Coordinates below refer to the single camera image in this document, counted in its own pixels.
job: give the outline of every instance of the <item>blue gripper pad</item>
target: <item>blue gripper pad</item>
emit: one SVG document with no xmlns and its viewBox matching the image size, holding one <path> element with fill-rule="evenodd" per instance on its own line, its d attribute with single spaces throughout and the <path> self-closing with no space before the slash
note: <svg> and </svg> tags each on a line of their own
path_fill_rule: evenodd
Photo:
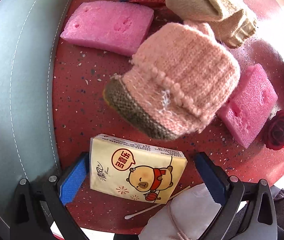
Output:
<svg viewBox="0 0 284 240">
<path fill-rule="evenodd" d="M 81 184 L 89 173 L 89 153 L 82 154 L 60 186 L 60 200 L 63 205 L 72 202 Z"/>
<path fill-rule="evenodd" d="M 227 188 L 225 184 L 228 184 L 228 176 L 221 167 L 214 165 L 204 152 L 198 153 L 194 157 L 194 162 L 214 202 L 223 206 L 227 201 Z"/>
</svg>

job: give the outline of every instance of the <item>metal screw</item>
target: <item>metal screw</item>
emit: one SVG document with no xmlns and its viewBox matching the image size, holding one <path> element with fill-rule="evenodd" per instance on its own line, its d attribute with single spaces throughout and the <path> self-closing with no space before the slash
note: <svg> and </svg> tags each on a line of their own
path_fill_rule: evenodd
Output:
<svg viewBox="0 0 284 240">
<path fill-rule="evenodd" d="M 25 185 L 25 184 L 26 184 L 26 182 L 27 182 L 27 180 L 26 180 L 26 179 L 21 179 L 19 183 L 20 183 L 20 185 Z"/>
<path fill-rule="evenodd" d="M 261 184 L 262 184 L 263 186 L 266 186 L 266 185 L 267 185 L 267 181 L 266 181 L 265 179 L 261 179 Z"/>
<path fill-rule="evenodd" d="M 52 175 L 49 177 L 50 182 L 55 182 L 56 180 L 57 180 L 57 176 Z"/>
<path fill-rule="evenodd" d="M 232 182 L 238 182 L 238 177 L 237 176 L 231 176 L 229 178 L 229 180 L 232 181 Z"/>
</svg>

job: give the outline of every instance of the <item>red scarf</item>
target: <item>red scarf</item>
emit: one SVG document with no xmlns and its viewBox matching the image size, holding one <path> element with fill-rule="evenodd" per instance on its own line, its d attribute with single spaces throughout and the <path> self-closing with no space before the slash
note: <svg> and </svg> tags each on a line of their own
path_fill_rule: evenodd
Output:
<svg viewBox="0 0 284 240">
<path fill-rule="evenodd" d="M 156 190 L 161 185 L 162 180 L 159 180 L 158 177 L 165 175 L 166 170 L 160 170 L 158 168 L 153 168 L 153 173 L 154 173 L 154 181 L 150 187 L 150 190 Z"/>
</svg>

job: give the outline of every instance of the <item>gray padded panel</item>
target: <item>gray padded panel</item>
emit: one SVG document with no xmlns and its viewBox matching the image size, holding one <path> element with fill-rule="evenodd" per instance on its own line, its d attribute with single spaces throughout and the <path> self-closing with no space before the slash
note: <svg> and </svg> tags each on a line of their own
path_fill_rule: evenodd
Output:
<svg viewBox="0 0 284 240">
<path fill-rule="evenodd" d="M 60 173 L 52 118 L 55 51 L 71 0 L 0 1 L 0 216 L 21 178 Z"/>
</svg>

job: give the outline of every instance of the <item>pink foam sponge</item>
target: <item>pink foam sponge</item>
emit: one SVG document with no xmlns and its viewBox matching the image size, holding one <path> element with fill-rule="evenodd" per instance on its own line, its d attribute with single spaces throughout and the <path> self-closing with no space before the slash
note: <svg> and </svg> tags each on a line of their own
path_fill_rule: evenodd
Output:
<svg viewBox="0 0 284 240">
<path fill-rule="evenodd" d="M 153 13 L 149 7 L 132 3 L 85 2 L 71 15 L 61 38 L 131 57 L 144 41 Z"/>
<path fill-rule="evenodd" d="M 261 131 L 277 95 L 260 64 L 247 67 L 237 88 L 218 111 L 232 136 L 245 148 Z"/>
</svg>

